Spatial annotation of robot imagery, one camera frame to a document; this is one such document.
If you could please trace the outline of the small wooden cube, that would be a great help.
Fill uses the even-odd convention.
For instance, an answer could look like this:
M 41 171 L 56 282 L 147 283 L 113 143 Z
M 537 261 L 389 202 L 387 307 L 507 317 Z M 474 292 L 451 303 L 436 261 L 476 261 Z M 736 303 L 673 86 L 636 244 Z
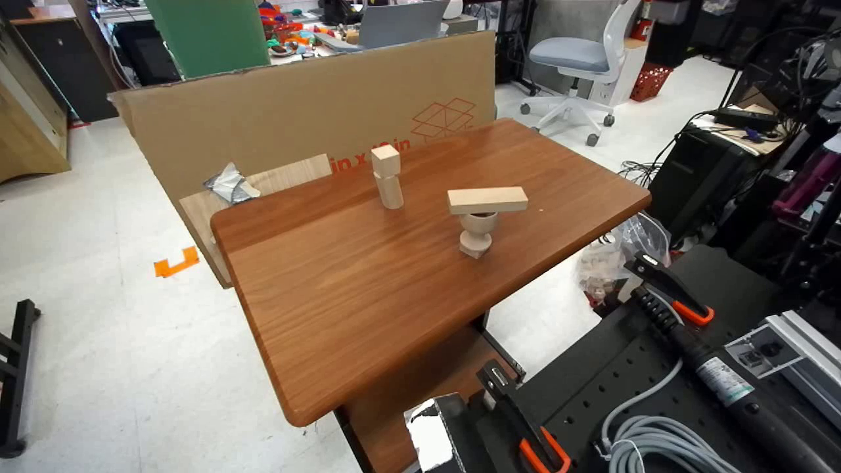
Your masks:
M 389 179 L 402 171 L 402 154 L 395 144 L 382 144 L 372 149 L 372 166 L 380 179 Z

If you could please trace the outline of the wooden cylindrical block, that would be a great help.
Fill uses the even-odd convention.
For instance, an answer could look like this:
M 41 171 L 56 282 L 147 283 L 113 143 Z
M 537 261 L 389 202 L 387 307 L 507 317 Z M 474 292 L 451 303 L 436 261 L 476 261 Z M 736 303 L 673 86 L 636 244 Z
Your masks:
M 380 196 L 389 210 L 397 210 L 405 206 L 402 183 L 397 175 L 380 175 L 376 179 Z

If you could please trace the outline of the flat wooden rectangular block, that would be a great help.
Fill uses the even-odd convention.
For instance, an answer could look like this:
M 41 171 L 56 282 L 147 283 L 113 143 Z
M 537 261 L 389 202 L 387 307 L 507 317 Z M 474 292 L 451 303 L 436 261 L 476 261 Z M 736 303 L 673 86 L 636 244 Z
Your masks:
M 452 212 L 514 212 L 529 208 L 523 187 L 472 187 L 451 189 L 447 202 Z

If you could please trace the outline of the black cylindrical tube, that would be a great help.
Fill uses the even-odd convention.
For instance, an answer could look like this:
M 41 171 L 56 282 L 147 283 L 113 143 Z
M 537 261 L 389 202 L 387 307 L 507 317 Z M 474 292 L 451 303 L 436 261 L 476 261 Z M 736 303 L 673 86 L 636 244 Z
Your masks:
M 717 358 L 658 292 L 636 288 L 635 300 L 665 332 L 673 350 L 690 362 L 699 382 L 717 397 L 734 422 L 786 473 L 833 473 L 833 464 L 786 426 L 757 390 Z

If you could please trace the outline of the large brown cardboard sheet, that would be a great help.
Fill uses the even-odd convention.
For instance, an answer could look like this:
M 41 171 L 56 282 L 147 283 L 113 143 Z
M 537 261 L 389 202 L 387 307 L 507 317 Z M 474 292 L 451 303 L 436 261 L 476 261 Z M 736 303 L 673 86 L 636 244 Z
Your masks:
M 353 171 L 380 144 L 418 146 L 487 125 L 495 110 L 489 32 L 123 89 L 112 98 L 218 283 L 228 267 L 209 182 L 311 161 L 320 175 Z

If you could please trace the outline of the crumpled white plastic wrap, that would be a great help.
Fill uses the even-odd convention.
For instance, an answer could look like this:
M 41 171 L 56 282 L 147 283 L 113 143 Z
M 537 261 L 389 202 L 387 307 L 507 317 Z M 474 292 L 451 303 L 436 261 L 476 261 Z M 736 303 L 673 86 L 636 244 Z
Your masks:
M 223 171 L 205 182 L 205 187 L 228 206 L 255 200 L 261 194 L 234 162 L 227 162 Z

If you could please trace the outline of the grey laptop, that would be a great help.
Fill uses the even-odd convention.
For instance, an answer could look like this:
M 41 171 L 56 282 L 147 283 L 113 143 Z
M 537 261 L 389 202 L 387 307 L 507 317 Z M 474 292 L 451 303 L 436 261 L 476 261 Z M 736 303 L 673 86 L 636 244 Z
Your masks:
M 441 32 L 447 0 L 405 6 L 369 6 L 361 18 L 361 44 L 366 51 L 432 40 Z

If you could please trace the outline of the black orange bar clamp front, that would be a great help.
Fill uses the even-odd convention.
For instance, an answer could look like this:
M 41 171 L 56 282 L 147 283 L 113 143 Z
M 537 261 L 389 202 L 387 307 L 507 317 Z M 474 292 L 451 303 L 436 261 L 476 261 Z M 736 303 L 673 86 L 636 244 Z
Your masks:
M 495 411 L 515 433 L 515 451 L 532 473 L 570 473 L 573 458 L 548 426 L 535 426 L 514 401 L 514 382 L 497 361 L 489 361 L 478 379 Z

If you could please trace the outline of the black orange bar clamp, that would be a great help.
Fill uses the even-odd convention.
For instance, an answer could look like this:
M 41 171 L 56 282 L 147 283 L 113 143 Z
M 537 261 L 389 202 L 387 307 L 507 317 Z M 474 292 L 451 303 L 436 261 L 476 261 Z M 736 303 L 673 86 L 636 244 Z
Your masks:
M 716 320 L 716 311 L 699 303 L 679 279 L 677 273 L 663 266 L 658 257 L 646 253 L 636 253 L 625 267 L 641 279 L 641 283 L 661 294 L 684 320 L 692 326 L 709 326 Z
M 532 473 L 570 473 L 573 458 L 548 426 L 535 426 L 514 401 L 514 382 L 497 361 L 489 361 L 478 379 L 495 411 L 515 433 L 515 451 Z

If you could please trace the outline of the black orange bar clamp right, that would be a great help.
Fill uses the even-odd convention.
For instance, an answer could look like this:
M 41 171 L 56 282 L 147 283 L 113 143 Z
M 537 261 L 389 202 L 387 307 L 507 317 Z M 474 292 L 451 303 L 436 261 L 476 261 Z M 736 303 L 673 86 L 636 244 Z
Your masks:
M 641 279 L 641 283 L 661 294 L 684 320 L 692 326 L 709 326 L 716 320 L 716 311 L 699 303 L 679 279 L 677 273 L 663 266 L 658 257 L 646 253 L 636 253 L 625 267 Z

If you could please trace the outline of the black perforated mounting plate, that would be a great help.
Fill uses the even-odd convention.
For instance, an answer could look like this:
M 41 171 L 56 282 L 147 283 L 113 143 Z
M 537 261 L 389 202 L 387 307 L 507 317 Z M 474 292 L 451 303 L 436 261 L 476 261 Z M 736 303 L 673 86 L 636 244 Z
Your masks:
M 716 307 L 716 320 L 699 338 L 750 379 L 727 345 L 770 312 L 778 286 L 716 246 L 695 246 L 673 263 L 673 271 L 695 298 Z M 514 405 L 561 438 L 573 459 L 570 473 L 608 473 L 608 463 L 598 454 L 602 420 L 620 401 L 654 386 L 677 361 L 679 353 L 665 332 L 640 303 L 629 303 L 520 383 Z M 807 473 L 794 458 L 809 451 L 828 463 L 825 473 L 841 473 L 841 433 L 776 375 L 754 382 L 754 399 L 734 416 L 695 367 L 684 367 L 661 393 L 625 408 L 620 420 L 632 416 L 686 422 L 741 473 Z

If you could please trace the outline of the red basket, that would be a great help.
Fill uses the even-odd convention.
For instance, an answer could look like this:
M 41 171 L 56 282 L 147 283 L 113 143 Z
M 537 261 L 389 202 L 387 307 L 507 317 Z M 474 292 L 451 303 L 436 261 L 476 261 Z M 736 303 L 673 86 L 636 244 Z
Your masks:
M 661 95 L 663 85 L 667 82 L 671 77 L 671 69 L 667 65 L 654 65 L 654 64 L 646 64 L 641 72 L 640 72 L 640 79 L 632 89 L 632 98 L 636 102 L 646 102 L 653 98 Z

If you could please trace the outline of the green board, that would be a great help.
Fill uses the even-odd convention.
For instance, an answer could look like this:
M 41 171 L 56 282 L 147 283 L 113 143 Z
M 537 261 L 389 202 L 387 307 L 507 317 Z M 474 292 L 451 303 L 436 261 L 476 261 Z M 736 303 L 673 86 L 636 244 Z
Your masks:
M 144 0 L 185 79 L 268 64 L 257 0 Z

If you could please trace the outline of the wooden cabinet left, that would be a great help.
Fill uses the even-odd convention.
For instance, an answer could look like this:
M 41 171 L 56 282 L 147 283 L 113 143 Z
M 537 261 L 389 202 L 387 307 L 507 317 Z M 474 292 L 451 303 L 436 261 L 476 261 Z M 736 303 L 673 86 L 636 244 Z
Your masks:
M 0 26 L 0 182 L 69 171 L 69 116 Z

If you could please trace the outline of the black stand on floor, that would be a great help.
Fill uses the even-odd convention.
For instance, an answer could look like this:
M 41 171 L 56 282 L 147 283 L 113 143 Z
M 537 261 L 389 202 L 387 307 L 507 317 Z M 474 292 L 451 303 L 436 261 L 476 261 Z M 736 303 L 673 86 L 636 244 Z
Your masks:
M 22 300 L 13 328 L 0 334 L 0 458 L 20 458 L 27 449 L 27 442 L 20 437 L 20 422 L 38 317 L 41 307 L 33 300 Z

